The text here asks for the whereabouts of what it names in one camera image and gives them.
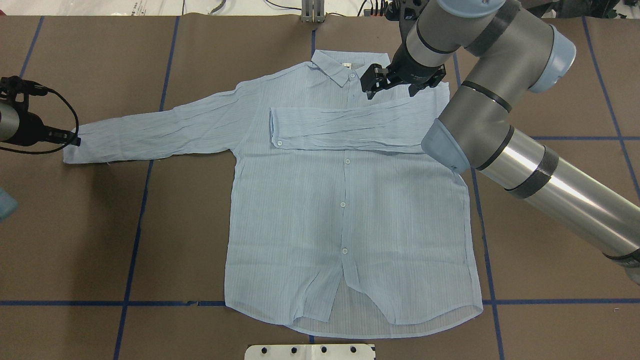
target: black velcro strap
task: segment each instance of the black velcro strap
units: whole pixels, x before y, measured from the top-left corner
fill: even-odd
[[[485,161],[482,165],[478,166],[476,170],[482,171],[486,169],[489,165],[491,165],[491,163],[493,163],[494,160],[498,158],[498,156],[500,156],[500,154],[502,154],[504,148],[507,147],[507,144],[511,141],[511,137],[513,136],[514,130],[515,128],[509,125],[509,132],[507,132],[507,136],[502,141],[502,144],[500,144],[500,147],[493,153],[493,155],[491,155],[491,157],[487,161]]]
[[[640,249],[623,256],[609,256],[607,254],[604,254],[604,256],[625,268],[640,268]]]
[[[498,9],[483,32],[466,47],[467,51],[475,56],[484,54],[504,31],[507,30],[513,19],[518,15],[520,9],[521,5],[518,1],[507,0],[504,5]]]
[[[507,100],[501,98],[498,94],[496,94],[495,92],[492,92],[491,90],[485,88],[484,86],[480,84],[476,84],[473,81],[469,81],[469,80],[464,80],[462,82],[462,86],[472,88],[477,92],[485,94],[489,99],[495,101],[498,105],[502,106],[508,113],[511,112],[512,107],[507,102]]]
[[[554,171],[556,171],[558,166],[558,161],[558,154],[545,146],[545,154],[542,156],[542,160],[540,160],[540,164],[538,164],[536,171],[534,171],[533,174],[531,174],[522,184],[514,187],[513,189],[505,190],[518,199],[526,199],[530,197],[538,192],[538,190],[542,189],[543,186],[551,180],[551,176],[554,174]]]
[[[444,50],[439,50],[436,49],[435,47],[431,46],[427,40],[425,40],[422,37],[422,34],[420,34],[420,26],[418,26],[418,24],[415,25],[415,32],[418,34],[418,38],[420,39],[420,41],[422,42],[422,45],[424,45],[424,47],[426,47],[427,49],[433,51],[434,53],[438,53],[438,54],[452,54],[455,53],[456,51],[444,51]]]

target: robotic arm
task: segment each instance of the robotic arm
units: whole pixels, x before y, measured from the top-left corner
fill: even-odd
[[[69,107],[76,120],[75,132],[46,126],[42,119],[29,112],[29,96],[45,96],[54,94]],[[0,147],[0,150],[17,152],[19,154],[50,154],[62,150],[69,145],[80,146],[78,137],[78,116],[71,104],[57,91],[42,86],[34,81],[23,80],[19,76],[0,78],[0,142],[20,146],[31,146],[37,142],[50,142],[62,144],[47,151],[24,151],[9,147]],[[2,188],[0,188],[0,222],[11,215],[18,203]]]
[[[424,137],[424,151],[457,173],[474,167],[567,225],[640,284],[640,208],[506,122],[526,90],[545,91],[566,73],[575,46],[515,0],[432,0],[421,7],[391,64],[371,65],[362,90],[371,99],[410,84],[413,96],[437,85],[461,46],[478,56]]]

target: shirt collar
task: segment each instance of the shirt collar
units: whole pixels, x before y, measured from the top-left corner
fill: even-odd
[[[342,51],[316,50],[311,57],[316,67],[324,72],[340,87],[349,80],[349,75],[355,71],[358,78],[364,74],[372,63],[378,63],[382,67],[389,65],[389,55],[380,53],[346,53]],[[355,70],[345,67],[342,63],[365,64]]]

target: light blue shirt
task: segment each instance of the light blue shirt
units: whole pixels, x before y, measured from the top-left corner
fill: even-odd
[[[83,125],[64,160],[231,149],[227,306],[317,336],[446,330],[482,311],[467,187],[420,148],[449,88],[369,101],[371,63],[389,58],[318,50],[230,92]]]

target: folded sleeve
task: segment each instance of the folded sleeve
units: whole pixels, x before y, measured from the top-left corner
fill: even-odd
[[[82,125],[81,144],[64,149],[64,162],[151,160],[234,149],[250,127],[259,100],[257,79],[172,110]]]
[[[422,154],[420,143],[449,102],[449,85],[362,108],[271,108],[271,142],[281,149]]]

